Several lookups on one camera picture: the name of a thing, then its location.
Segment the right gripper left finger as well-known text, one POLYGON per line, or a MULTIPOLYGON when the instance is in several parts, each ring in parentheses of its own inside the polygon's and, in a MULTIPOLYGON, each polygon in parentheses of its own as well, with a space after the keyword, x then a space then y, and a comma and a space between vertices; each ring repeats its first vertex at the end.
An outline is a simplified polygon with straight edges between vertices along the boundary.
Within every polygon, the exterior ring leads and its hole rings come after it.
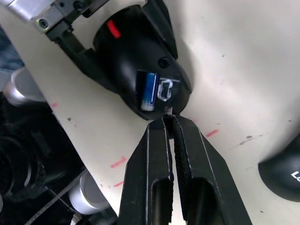
POLYGON ((173 210, 173 168, 163 119, 148 124, 129 158, 120 202, 120 225, 167 225, 173 210))

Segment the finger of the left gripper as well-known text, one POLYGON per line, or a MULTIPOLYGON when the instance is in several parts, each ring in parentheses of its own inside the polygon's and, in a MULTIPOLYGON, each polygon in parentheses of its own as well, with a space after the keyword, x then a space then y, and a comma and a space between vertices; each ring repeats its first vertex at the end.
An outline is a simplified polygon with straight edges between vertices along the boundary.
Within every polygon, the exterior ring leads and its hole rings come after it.
POLYGON ((163 40, 172 56, 177 59, 178 52, 169 11, 163 0, 147 0, 142 7, 143 13, 163 40))
POLYGON ((46 33, 87 77, 105 89, 124 98, 122 79, 116 74, 119 56, 115 52, 117 43, 108 28, 99 28, 93 38, 92 48, 85 48, 73 34, 73 28, 60 23, 46 33))

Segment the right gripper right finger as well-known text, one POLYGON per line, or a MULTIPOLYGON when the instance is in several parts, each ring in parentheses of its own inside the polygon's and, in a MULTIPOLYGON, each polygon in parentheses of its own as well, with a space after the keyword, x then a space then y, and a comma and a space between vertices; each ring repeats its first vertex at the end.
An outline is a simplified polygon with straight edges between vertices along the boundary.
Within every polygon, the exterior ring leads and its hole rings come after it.
POLYGON ((172 134, 183 219, 211 225, 250 225, 251 219, 226 161, 189 119, 173 117, 172 134))

